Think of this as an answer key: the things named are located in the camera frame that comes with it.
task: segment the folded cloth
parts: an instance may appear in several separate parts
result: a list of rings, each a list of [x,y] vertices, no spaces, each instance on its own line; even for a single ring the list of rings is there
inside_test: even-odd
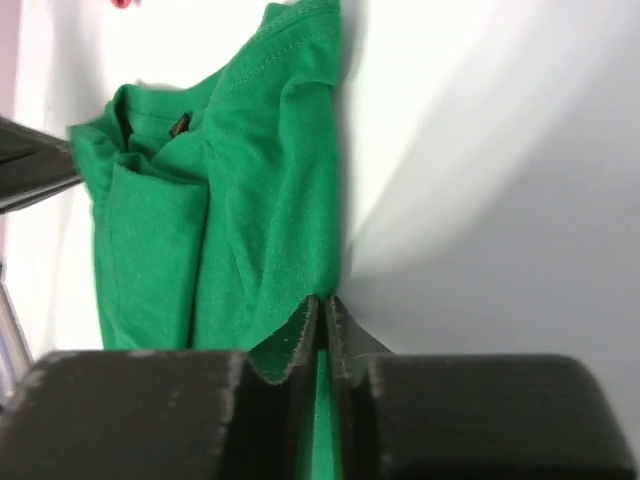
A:
[[[105,348],[251,349],[304,296],[335,292],[340,41],[338,0],[270,4],[198,85],[122,86],[71,128]]]

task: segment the stitching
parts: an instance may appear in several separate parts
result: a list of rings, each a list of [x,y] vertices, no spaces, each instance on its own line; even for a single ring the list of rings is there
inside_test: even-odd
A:
[[[293,12],[289,11],[289,12],[281,14],[280,17],[278,17],[276,20],[274,20],[271,25],[268,25],[268,26],[264,27],[263,29],[261,29],[260,31],[258,31],[253,36],[253,38],[251,38],[244,46],[242,46],[242,48],[240,48],[238,53],[242,52],[245,48],[247,48],[247,46],[249,46],[250,44],[254,43],[257,39],[260,39],[260,38],[264,37],[267,33],[271,32],[272,30],[274,30],[275,28],[279,27],[283,23],[286,23],[287,21],[289,21],[291,19],[294,19],[296,17],[300,17],[300,16],[304,15],[305,13],[312,12],[313,10],[322,10],[322,9],[325,9],[325,8],[336,9],[336,6],[334,4],[331,4],[331,3],[321,3],[319,5],[309,5],[308,7],[301,8],[300,10],[294,10]]]
[[[246,81],[248,81],[251,77],[257,75],[258,73],[260,73],[262,70],[266,69],[268,66],[270,66],[271,64],[277,62],[278,60],[282,59],[287,53],[289,53],[291,50],[294,50],[296,48],[301,47],[302,45],[304,45],[304,43],[306,43],[308,40],[314,40],[317,38],[324,38],[324,37],[329,37],[331,35],[335,35],[338,34],[339,31],[338,30],[327,30],[326,32],[321,32],[321,33],[317,33],[315,35],[310,35],[308,37],[304,37],[300,40],[298,40],[295,43],[289,44],[287,45],[285,48],[283,48],[282,50],[280,50],[278,53],[276,53],[274,56],[272,56],[271,58],[269,58],[268,60],[266,60],[265,62],[263,62],[262,64],[258,65],[257,67],[255,67],[253,70],[250,70],[244,77],[242,77],[241,79],[237,80],[236,82],[234,82],[233,84],[231,84],[229,86],[229,88],[225,91],[223,91],[220,96],[217,98],[217,100],[219,100],[220,98],[224,97],[225,95],[228,95],[229,93],[231,93],[233,90],[235,90],[236,88],[238,88],[240,85],[242,85],[243,83],[245,83]]]

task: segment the red object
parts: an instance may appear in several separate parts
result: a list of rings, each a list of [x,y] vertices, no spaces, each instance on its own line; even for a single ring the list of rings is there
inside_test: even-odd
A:
[[[111,0],[111,3],[118,8],[127,8],[131,5],[131,0]]]

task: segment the white surface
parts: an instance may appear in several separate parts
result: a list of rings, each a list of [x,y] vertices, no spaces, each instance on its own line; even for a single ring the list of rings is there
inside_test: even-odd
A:
[[[265,3],[23,0],[17,118],[62,135],[123,82],[195,83]],[[347,305],[399,351],[580,358],[640,456],[638,2],[343,4]],[[90,237],[81,187],[10,218],[36,353],[99,347]]]

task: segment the green fabric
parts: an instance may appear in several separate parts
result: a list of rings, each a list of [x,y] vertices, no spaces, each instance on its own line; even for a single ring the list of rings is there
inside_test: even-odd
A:
[[[338,0],[270,4],[200,84],[125,85],[71,129],[93,202],[105,348],[249,350],[305,295],[335,292],[340,41]],[[188,130],[172,138],[185,113]],[[330,469],[328,450],[316,457]],[[318,465],[316,478],[331,478]]]

